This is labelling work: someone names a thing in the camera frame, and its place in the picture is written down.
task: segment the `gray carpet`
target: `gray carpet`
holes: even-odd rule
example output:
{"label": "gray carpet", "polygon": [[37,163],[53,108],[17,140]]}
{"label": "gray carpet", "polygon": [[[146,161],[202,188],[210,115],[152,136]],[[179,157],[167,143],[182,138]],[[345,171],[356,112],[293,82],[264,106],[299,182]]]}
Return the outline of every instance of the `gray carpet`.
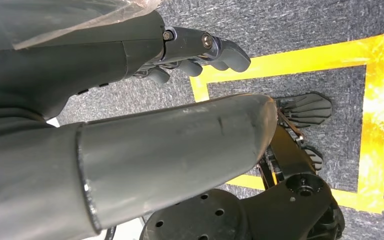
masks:
{"label": "gray carpet", "polygon": [[[357,40],[384,33],[384,1],[375,0],[168,0],[158,10],[167,25],[207,30],[237,42],[250,56]],[[194,102],[187,76],[177,70],[159,85],[127,79],[73,96],[58,117],[61,124],[90,121]],[[335,189],[357,190],[365,67],[210,84],[211,98],[236,93],[273,97],[317,91],[332,100],[326,123],[304,130],[323,153],[321,176]],[[240,198],[258,191],[231,185]],[[384,239],[384,213],[342,207],[345,240]]]}

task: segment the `cable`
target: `cable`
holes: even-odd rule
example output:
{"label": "cable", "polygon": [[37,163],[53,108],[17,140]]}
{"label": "cable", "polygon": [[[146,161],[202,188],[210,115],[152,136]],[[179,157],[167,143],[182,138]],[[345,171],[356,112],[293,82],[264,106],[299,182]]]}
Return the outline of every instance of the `cable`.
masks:
{"label": "cable", "polygon": [[106,230],[106,235],[103,240],[113,240],[114,235],[116,234],[116,228],[117,226],[112,226]]}

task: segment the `transparent plastic wrap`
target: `transparent plastic wrap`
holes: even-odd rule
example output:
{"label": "transparent plastic wrap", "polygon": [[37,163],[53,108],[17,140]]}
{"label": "transparent plastic wrap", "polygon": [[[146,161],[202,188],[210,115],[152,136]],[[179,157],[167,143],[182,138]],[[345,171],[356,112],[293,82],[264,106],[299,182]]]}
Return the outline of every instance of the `transparent plastic wrap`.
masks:
{"label": "transparent plastic wrap", "polygon": [[0,0],[0,50],[143,16],[161,0]]}

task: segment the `bolt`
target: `bolt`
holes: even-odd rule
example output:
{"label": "bolt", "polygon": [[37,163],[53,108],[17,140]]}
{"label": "bolt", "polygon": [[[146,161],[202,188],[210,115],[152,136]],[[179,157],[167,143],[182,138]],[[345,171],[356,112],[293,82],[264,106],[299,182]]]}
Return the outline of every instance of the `bolt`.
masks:
{"label": "bolt", "polygon": [[202,44],[204,48],[210,49],[213,46],[213,38],[208,33],[205,33],[202,35]]}
{"label": "bolt", "polygon": [[172,40],[173,39],[173,33],[171,31],[165,31],[162,34],[162,39],[164,39],[165,41]]}

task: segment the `yellow tape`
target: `yellow tape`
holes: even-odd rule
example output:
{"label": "yellow tape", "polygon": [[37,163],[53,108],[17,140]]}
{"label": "yellow tape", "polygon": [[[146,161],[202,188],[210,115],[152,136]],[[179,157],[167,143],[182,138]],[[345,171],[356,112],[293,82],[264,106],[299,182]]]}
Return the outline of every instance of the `yellow tape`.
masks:
{"label": "yellow tape", "polygon": [[[360,40],[254,57],[245,72],[205,66],[191,77],[196,102],[210,99],[207,84],[353,66],[366,67],[358,191],[332,190],[342,206],[371,213],[384,211],[384,34]],[[228,182],[262,189],[261,179],[240,176]]]}

